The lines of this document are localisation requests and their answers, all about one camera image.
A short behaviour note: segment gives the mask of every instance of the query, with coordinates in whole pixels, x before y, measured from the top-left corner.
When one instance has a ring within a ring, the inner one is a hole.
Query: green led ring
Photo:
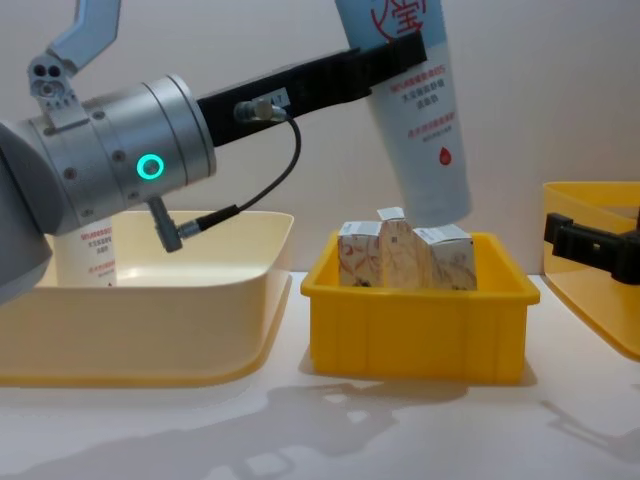
[[[145,167],[149,162],[154,162],[156,165],[158,165],[157,172],[147,173],[145,171]],[[140,157],[140,160],[138,160],[137,170],[140,178],[143,178],[144,180],[155,180],[164,172],[164,160],[162,160],[162,158],[160,158],[158,155],[148,153]]]

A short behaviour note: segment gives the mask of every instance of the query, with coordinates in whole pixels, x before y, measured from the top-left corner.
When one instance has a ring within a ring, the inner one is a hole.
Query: small box
[[[477,290],[471,235],[455,225],[414,232],[422,287]]]
[[[382,279],[387,288],[419,288],[420,271],[413,229],[399,207],[378,210],[382,220]]]
[[[347,222],[338,234],[340,285],[381,287],[380,222]]]

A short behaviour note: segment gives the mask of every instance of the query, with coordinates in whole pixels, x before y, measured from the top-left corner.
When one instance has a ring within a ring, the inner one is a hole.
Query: white wall
[[[640,2],[443,1],[475,203],[463,226],[498,233],[538,271],[543,182],[640,179]],[[37,114],[25,68],[73,5],[0,1],[3,118]],[[118,41],[74,85],[89,98],[176,72],[199,95],[346,46],[333,0],[123,0]],[[366,102],[300,124],[300,166],[261,207],[295,215],[296,267],[306,269],[330,230],[400,196]],[[290,137],[279,127],[220,148],[218,175],[170,206],[242,201],[288,162]],[[342,193],[328,195],[334,186]]]

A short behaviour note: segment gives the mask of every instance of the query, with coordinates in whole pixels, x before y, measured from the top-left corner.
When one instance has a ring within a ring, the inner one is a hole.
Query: white table
[[[640,364],[539,278],[517,388],[304,373],[294,274],[266,365],[200,390],[0,390],[0,480],[640,478]]]

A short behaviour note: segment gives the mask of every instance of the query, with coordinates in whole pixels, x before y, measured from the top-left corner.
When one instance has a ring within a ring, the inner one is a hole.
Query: black cable
[[[300,127],[298,127],[298,124],[292,117],[287,117],[285,121],[289,125],[291,125],[291,128],[293,129],[293,134],[295,136],[295,141],[296,141],[296,147],[293,153],[293,157],[291,158],[291,161],[289,162],[289,165],[284,170],[284,172],[282,172],[278,176],[278,178],[276,178],[273,182],[271,182],[264,190],[262,190],[251,200],[240,205],[239,207],[237,205],[229,205],[228,207],[223,208],[222,210],[218,210],[209,215],[205,215],[204,217],[197,218],[195,222],[198,224],[198,227],[201,232],[204,232],[205,230],[215,225],[218,225],[219,223],[222,223],[231,217],[235,217],[240,212],[243,212],[253,207],[256,203],[258,203],[264,197],[269,195],[273,190],[275,190],[291,174],[293,169],[296,167],[298,160],[300,159],[300,153],[302,151],[302,134],[300,133]]]

